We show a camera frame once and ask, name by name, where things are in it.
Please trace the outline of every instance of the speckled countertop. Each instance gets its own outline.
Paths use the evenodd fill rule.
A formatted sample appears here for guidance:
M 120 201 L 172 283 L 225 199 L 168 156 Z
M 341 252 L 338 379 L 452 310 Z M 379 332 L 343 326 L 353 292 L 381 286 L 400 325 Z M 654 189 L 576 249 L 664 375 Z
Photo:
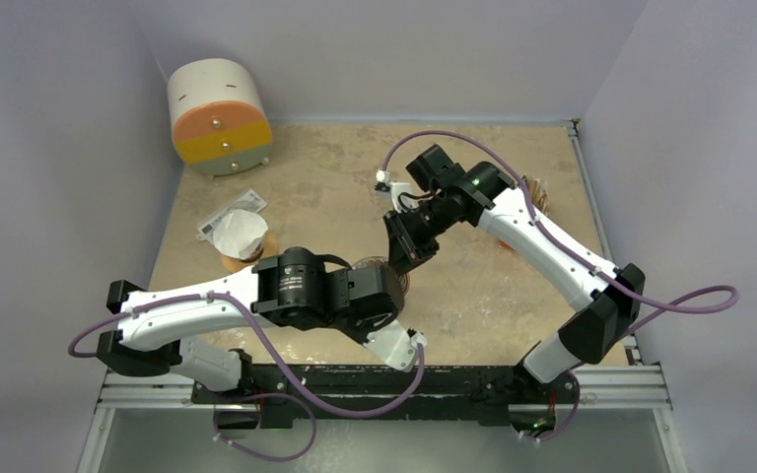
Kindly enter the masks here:
M 381 216 L 389 199 L 373 191 L 387 150 L 419 125 L 277 125 L 271 163 L 211 178 L 186 169 L 164 236 L 151 289 L 164 290 L 228 274 L 219 253 L 195 238 L 196 224 L 245 189 L 268 202 L 260 215 L 280 239 L 280 250 L 304 246 L 355 262 L 386 255 Z M 576 156 L 563 127 L 441 126 L 472 136 L 501 154 L 518 172 L 549 182 L 551 210 L 559 226 L 599 251 Z M 405 165 L 433 143 L 467 169 L 485 159 L 470 145 L 445 137 L 415 139 L 399 149 L 389 169 L 408 179 Z M 553 286 L 518 254 L 466 224 L 439 237 L 441 250 L 411 274 L 399 322 L 428 337 L 429 365 L 512 365 L 573 311 Z M 379 363 L 334 330 L 266 333 L 290 363 Z M 203 335 L 219 347 L 243 348 L 256 362 L 271 359 L 249 329 Z M 604 361 L 627 365 L 617 346 Z

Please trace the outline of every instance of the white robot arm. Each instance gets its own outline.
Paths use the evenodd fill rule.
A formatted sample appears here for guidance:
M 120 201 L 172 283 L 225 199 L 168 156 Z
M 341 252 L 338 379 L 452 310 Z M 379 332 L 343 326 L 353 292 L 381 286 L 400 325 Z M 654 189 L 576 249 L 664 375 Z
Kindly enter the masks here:
M 119 320 L 117 330 L 101 336 L 97 356 L 121 374 L 172 372 L 212 391 L 234 389 L 242 376 L 242 353 L 221 350 L 197 336 L 248 326 L 236 306 L 210 297 L 227 294 L 250 307 L 261 327 L 338 329 L 389 367 L 409 371 L 416 357 L 411 350 L 415 332 L 395 320 L 401 308 L 398 278 L 381 267 L 326 273 L 323 256 L 289 248 L 236 274 L 169 291 L 112 283 L 109 308 L 130 315 Z
M 639 303 L 609 286 L 598 272 L 616 275 L 617 282 L 641 294 L 645 276 L 640 269 L 633 264 L 619 269 L 537 209 L 533 220 L 521 190 L 494 165 L 479 163 L 466 172 L 434 145 L 407 170 L 425 195 L 412 196 L 410 184 L 391 181 L 385 171 L 377 173 L 377 190 L 393 198 L 395 210 L 384 215 L 384 223 L 390 236 L 390 265 L 397 272 L 428 261 L 439 249 L 436 236 L 457 222 L 468 222 L 520 253 L 576 311 L 516 366 L 517 377 L 545 384 L 582 363 L 598 363 L 636 319 Z M 535 227 L 538 222 L 595 269 L 586 269 L 556 247 Z

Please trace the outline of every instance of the orange stripe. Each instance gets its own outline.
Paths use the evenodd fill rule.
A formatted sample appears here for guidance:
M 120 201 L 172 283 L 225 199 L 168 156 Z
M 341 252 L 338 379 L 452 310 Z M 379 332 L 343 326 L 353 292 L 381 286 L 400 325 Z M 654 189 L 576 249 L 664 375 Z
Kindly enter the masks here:
M 219 120 L 221 126 L 213 126 Z M 214 101 L 191 108 L 175 121 L 172 126 L 172 140 L 184 141 L 219 131 L 239 128 L 260 120 L 265 115 L 253 105 L 241 101 Z
M 194 164 L 268 145 L 271 139 L 271 127 L 263 120 L 192 140 L 176 141 L 175 150 L 187 163 Z M 225 143 L 229 145 L 227 150 L 223 148 Z

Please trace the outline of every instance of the white cylinder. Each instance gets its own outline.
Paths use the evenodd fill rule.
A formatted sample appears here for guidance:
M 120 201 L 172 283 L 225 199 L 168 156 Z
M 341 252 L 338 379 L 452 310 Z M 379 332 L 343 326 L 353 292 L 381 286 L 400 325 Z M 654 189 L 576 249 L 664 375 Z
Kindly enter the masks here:
M 271 125 L 248 71 L 227 59 L 204 59 L 167 83 L 172 143 L 192 168 L 209 175 L 267 163 Z
M 181 66 L 167 82 L 170 123 L 188 111 L 216 101 L 240 101 L 265 114 L 253 78 L 244 67 L 228 59 L 202 59 Z

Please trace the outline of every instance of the white wall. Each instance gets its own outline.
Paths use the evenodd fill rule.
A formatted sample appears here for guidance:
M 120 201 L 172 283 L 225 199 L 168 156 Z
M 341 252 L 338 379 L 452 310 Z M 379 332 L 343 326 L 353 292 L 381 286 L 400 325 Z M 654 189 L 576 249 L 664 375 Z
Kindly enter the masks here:
M 65 348 L 107 316 L 108 282 L 148 281 L 179 175 L 168 122 L 116 1 L 0 2 L 0 471 L 76 469 L 103 366 Z
M 132 0 L 168 74 L 238 60 L 280 119 L 582 116 L 646 0 Z
M 757 471 L 757 1 L 650 1 L 582 130 L 614 256 L 647 293 L 741 289 L 729 312 L 667 314 L 640 340 L 693 471 Z

